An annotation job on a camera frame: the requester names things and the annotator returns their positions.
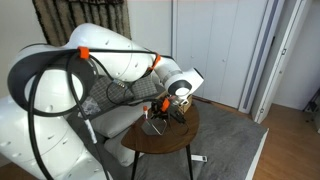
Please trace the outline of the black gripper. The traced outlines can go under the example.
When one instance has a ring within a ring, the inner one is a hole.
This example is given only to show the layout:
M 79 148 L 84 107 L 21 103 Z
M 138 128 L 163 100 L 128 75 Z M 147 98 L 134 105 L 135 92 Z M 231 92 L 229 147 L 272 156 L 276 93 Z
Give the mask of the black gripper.
M 167 110 L 170 106 L 170 102 L 165 99 L 163 101 L 159 100 L 156 102 L 151 103 L 151 112 L 152 112 L 152 119 L 161 118 L 166 119 L 168 116 Z

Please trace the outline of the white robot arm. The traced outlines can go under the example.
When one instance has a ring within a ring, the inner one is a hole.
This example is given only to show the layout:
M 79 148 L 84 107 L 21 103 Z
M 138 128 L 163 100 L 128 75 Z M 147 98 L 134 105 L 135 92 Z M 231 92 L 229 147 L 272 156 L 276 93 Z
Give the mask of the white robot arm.
M 82 109 L 102 73 L 117 84 L 154 73 L 180 104 L 203 83 L 194 68 L 182 71 L 171 57 L 81 24 L 66 45 L 32 44 L 12 61 L 10 95 L 0 100 L 0 153 L 42 180 L 112 180 L 65 120 Z

